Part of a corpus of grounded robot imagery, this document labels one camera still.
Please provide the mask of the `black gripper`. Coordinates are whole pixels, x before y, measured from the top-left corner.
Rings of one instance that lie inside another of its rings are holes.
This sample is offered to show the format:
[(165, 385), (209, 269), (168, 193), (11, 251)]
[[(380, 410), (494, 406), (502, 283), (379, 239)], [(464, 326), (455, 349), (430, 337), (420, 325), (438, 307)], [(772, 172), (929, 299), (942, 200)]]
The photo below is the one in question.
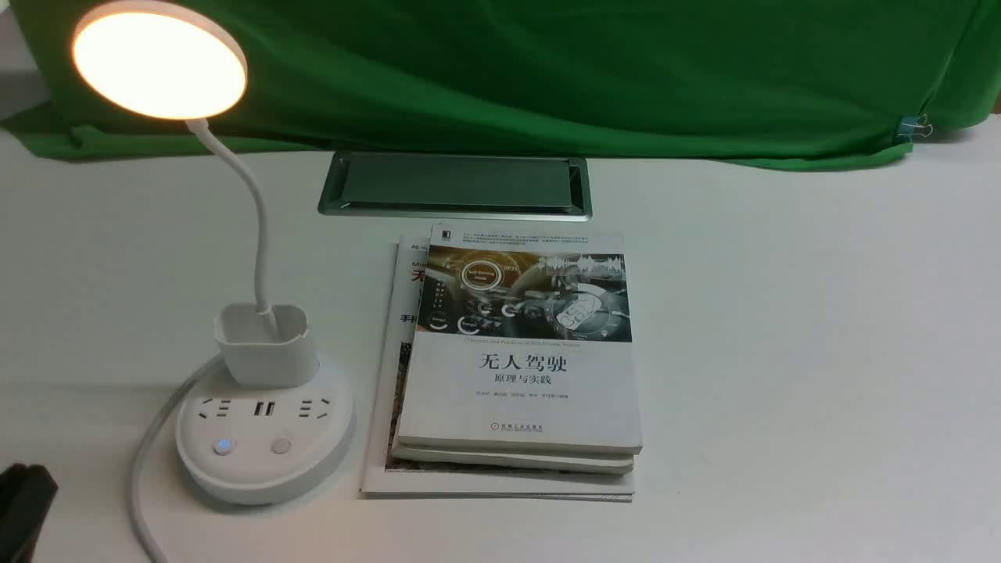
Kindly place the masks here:
[(1, 474), (1, 561), (31, 562), (59, 489), (43, 464), (15, 463)]

